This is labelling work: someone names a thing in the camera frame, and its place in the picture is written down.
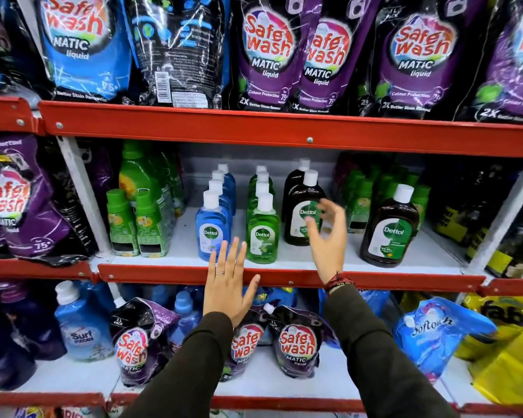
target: hand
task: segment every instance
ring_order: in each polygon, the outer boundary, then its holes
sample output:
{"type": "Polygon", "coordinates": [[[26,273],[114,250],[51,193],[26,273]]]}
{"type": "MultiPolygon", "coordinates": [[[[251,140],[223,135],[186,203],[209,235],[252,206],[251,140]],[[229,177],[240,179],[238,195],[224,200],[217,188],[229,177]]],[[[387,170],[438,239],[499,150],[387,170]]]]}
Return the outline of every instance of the hand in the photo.
{"type": "Polygon", "coordinates": [[[216,252],[209,257],[205,295],[203,296],[203,315],[210,312],[222,312],[232,321],[232,328],[236,328],[251,307],[258,289],[260,275],[256,274],[244,297],[242,297],[242,273],[244,272],[244,258],[246,257],[246,242],[240,245],[237,258],[239,238],[235,237],[230,247],[229,257],[225,261],[227,241],[221,244],[219,260],[215,266],[216,252]]]}
{"type": "Polygon", "coordinates": [[[333,225],[327,239],[318,232],[318,226],[312,217],[306,217],[308,237],[312,248],[312,259],[318,269],[323,284],[327,284],[337,272],[343,271],[345,248],[347,246],[347,224],[345,210],[329,199],[321,199],[318,208],[323,210],[320,217],[333,225]]]}

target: shelf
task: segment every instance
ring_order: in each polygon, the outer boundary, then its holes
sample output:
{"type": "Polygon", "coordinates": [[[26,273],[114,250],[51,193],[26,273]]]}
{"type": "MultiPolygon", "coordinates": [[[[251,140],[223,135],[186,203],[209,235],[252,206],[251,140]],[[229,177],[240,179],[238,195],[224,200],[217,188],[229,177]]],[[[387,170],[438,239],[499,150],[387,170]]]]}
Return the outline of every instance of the shelf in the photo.
{"type": "MultiPolygon", "coordinates": [[[[98,265],[105,281],[134,283],[205,284],[207,262],[198,257],[195,216],[197,208],[187,208],[177,220],[167,256],[158,259],[112,257],[98,265]]],[[[245,211],[237,210],[233,236],[244,238],[245,211]]],[[[398,289],[426,291],[476,291],[484,276],[461,273],[460,263],[420,232],[409,246],[405,259],[394,269],[384,269],[364,262],[358,252],[362,235],[349,235],[344,271],[361,289],[398,289]]],[[[322,286],[312,261],[309,246],[292,246],[279,242],[277,261],[260,265],[244,263],[244,281],[261,274],[262,286],[322,286]]]]}
{"type": "Polygon", "coordinates": [[[69,267],[54,268],[16,258],[0,260],[0,278],[93,279],[89,263],[80,261],[69,267]]]}
{"type": "Polygon", "coordinates": [[[472,377],[465,361],[451,358],[440,380],[463,414],[523,416],[523,405],[496,405],[472,386],[472,377]]]}
{"type": "MultiPolygon", "coordinates": [[[[438,381],[435,387],[452,403],[442,382],[438,381]]],[[[130,403],[139,393],[140,389],[128,388],[118,382],[112,393],[112,403],[130,403]]],[[[312,379],[286,376],[279,368],[273,348],[258,347],[242,376],[219,383],[211,406],[235,410],[364,411],[359,391],[347,372],[343,351],[327,344],[320,349],[320,366],[312,379]]]]}
{"type": "Polygon", "coordinates": [[[120,374],[114,357],[85,363],[63,356],[37,363],[27,383],[11,392],[0,391],[0,406],[102,406],[120,374]]]}
{"type": "Polygon", "coordinates": [[[523,279],[493,279],[479,293],[482,296],[523,296],[523,279]]]}
{"type": "Polygon", "coordinates": [[[44,127],[25,99],[0,96],[0,131],[44,134],[44,127]]]}
{"type": "Polygon", "coordinates": [[[51,135],[523,157],[523,125],[59,101],[39,110],[51,135]]]}

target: person's left hand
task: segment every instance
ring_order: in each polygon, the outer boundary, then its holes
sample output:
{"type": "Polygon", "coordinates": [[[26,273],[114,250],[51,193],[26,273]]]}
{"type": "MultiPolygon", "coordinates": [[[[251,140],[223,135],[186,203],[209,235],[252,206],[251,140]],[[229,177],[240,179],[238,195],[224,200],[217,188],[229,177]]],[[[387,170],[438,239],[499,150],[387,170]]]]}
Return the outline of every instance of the person's left hand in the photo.
{"type": "Polygon", "coordinates": [[[215,266],[217,253],[211,253],[203,297],[203,315],[215,311],[222,312],[232,321],[232,328],[236,328],[240,324],[251,307],[260,281],[260,275],[256,274],[250,282],[246,294],[242,297],[246,242],[240,244],[240,253],[237,257],[239,240],[238,237],[235,237],[232,241],[229,257],[226,260],[228,242],[223,241],[217,266],[215,266]]]}

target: dark sleeve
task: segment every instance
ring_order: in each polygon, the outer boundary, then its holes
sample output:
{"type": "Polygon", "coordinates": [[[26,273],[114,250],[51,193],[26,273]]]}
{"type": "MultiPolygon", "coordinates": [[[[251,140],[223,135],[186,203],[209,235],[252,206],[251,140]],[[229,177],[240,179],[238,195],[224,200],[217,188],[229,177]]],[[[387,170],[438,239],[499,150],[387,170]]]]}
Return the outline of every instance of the dark sleeve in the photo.
{"type": "Polygon", "coordinates": [[[232,337],[227,315],[213,312],[204,316],[120,418],[208,417],[232,337]]]}
{"type": "Polygon", "coordinates": [[[354,286],[333,291],[323,313],[345,352],[369,418],[457,418],[354,286]]]}

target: green and white label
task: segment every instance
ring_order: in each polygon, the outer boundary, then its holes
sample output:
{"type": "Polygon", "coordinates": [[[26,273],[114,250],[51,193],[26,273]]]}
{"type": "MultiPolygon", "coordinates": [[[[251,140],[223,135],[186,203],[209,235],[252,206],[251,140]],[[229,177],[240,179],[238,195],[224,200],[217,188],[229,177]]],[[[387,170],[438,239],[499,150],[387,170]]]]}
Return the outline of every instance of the green and white label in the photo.
{"type": "Polygon", "coordinates": [[[275,232],[268,226],[255,226],[250,232],[250,252],[271,256],[275,249],[275,232]]]}
{"type": "Polygon", "coordinates": [[[223,242],[223,230],[216,224],[205,223],[200,226],[200,249],[204,253],[219,251],[223,242]]]}
{"type": "Polygon", "coordinates": [[[306,217],[313,217],[320,230],[320,213],[317,201],[302,201],[293,208],[291,219],[291,236],[308,237],[308,228],[306,227],[306,217]]]}
{"type": "Polygon", "coordinates": [[[399,260],[403,257],[411,240],[411,224],[401,218],[380,221],[368,246],[368,252],[375,256],[399,260]]]}

